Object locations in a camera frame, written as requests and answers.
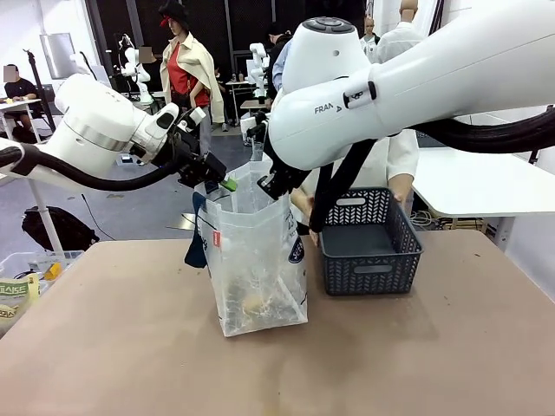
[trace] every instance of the desk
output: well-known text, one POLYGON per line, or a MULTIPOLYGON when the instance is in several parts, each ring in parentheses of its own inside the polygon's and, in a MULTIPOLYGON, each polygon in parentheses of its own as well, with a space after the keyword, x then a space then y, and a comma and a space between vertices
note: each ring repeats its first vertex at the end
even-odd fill
POLYGON ((8 135, 8 139, 13 140, 14 136, 11 134, 11 130, 8 127, 8 123, 6 122, 4 115, 10 111, 27 110, 27 114, 29 115, 29 119, 31 120, 31 125, 33 126, 33 132, 35 132, 36 142, 37 143, 41 142, 41 138, 38 134, 38 131, 36 130, 35 123, 33 122, 33 116, 31 115, 31 111, 29 109, 29 104, 33 104, 35 102, 41 102, 41 101, 36 99, 36 100, 28 100, 28 101, 18 101, 12 104, 7 104, 7 103, 0 104, 0 119, 2 119, 3 126, 6 129, 6 134, 8 135))
POLYGON ((511 154, 420 150, 415 192, 446 218, 501 218, 505 250, 517 216, 555 212, 555 176, 511 154))
POLYGON ((541 415, 555 305, 477 231, 422 233, 410 296, 334 299, 226 339, 188 242, 95 244, 0 340, 12 416, 541 415))

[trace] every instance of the white desk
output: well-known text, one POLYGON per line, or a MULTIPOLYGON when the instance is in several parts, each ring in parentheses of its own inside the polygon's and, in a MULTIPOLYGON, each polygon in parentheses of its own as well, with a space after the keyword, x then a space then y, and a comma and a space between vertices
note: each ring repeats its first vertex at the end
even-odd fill
POLYGON ((420 150, 415 192, 446 218, 501 218, 504 250, 518 216, 555 213, 555 175, 511 154, 420 150))
POLYGON ((8 127, 8 123, 6 122, 6 118, 4 117, 5 113, 10 111, 21 111, 27 110, 27 114, 29 115, 29 119, 31 120, 31 125, 33 126, 33 132, 35 132, 36 142, 40 143, 41 139, 38 135, 38 131, 36 130, 35 123, 33 122, 33 116, 31 115, 31 111, 29 109, 29 104, 33 104, 35 102, 40 102, 40 100, 27 100, 27 101, 17 101, 12 104, 0 104, 0 119, 2 119, 2 123, 4 128, 6 129, 6 134, 8 134, 8 139, 13 140, 14 137, 11 134, 11 130, 8 127))

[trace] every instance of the chair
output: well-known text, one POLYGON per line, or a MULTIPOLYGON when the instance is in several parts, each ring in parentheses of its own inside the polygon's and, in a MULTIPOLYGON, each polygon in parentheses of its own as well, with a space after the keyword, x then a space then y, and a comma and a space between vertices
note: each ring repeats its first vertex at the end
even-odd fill
MULTIPOLYGON (((60 110, 58 110, 56 108, 56 105, 54 104, 54 101, 56 99, 56 94, 54 93, 54 88, 52 87, 51 84, 46 84, 43 85, 42 88, 44 89, 44 96, 46 98, 46 102, 49 105, 49 109, 50 112, 52 113, 52 115, 63 115, 62 113, 60 113, 60 110)), ((49 127, 49 129, 52 131, 52 133, 54 132, 54 128, 49 124, 48 119, 46 118, 46 113, 44 113, 44 109, 41 108, 40 111, 34 111, 31 114, 33 116, 33 120, 42 120, 46 123, 46 125, 49 127)))

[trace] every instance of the clear plastic bag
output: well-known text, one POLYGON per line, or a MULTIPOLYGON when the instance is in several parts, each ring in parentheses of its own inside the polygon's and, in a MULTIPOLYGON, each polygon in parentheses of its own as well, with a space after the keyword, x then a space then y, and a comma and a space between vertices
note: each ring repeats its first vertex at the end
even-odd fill
POLYGON ((225 336, 306 323, 304 247, 289 196, 274 201, 257 181, 271 162, 250 162, 230 173, 238 183, 206 195, 199 234, 225 336))

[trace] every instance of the yellow food item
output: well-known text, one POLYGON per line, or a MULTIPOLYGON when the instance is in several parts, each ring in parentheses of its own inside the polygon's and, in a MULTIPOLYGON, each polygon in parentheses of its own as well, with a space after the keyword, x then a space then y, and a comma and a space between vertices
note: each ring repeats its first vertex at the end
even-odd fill
POLYGON ((47 282, 52 282, 56 280, 62 272, 62 265, 60 263, 54 263, 50 266, 49 270, 44 273, 44 279, 47 282))

